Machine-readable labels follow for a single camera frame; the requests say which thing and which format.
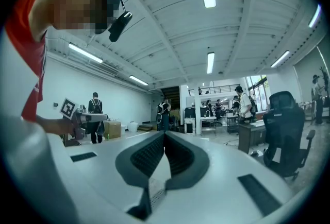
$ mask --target cardboard box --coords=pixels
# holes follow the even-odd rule
[[[180,110],[171,110],[170,117],[175,116],[176,120],[180,123]]]
[[[107,139],[120,138],[121,136],[121,123],[104,121],[104,134],[103,137]]]

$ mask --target red shirt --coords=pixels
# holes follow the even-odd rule
[[[41,42],[36,42],[32,37],[28,21],[34,2],[35,0],[17,0],[5,24],[11,43],[39,78],[22,112],[22,117],[32,122],[36,121],[37,103],[42,101],[42,83],[46,63],[45,38],[43,37]]]

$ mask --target white bucket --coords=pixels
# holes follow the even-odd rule
[[[121,125],[120,128],[121,128],[120,136],[123,137],[125,135],[126,125]]]
[[[137,132],[138,131],[138,126],[139,124],[138,123],[135,123],[135,122],[131,122],[127,125],[127,129],[128,131],[130,132]]]

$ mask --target headset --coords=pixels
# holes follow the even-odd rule
[[[125,29],[126,25],[132,19],[133,15],[131,12],[126,11],[123,0],[120,0],[124,13],[119,16],[115,22],[111,25],[110,29],[108,29],[110,36],[109,39],[111,42],[116,42]]]

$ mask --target railing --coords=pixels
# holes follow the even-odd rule
[[[201,88],[200,95],[223,93],[223,92],[234,92],[235,88],[239,85],[240,84],[233,84],[233,85],[226,85],[220,87]],[[194,96],[195,90],[189,90],[189,95]]]

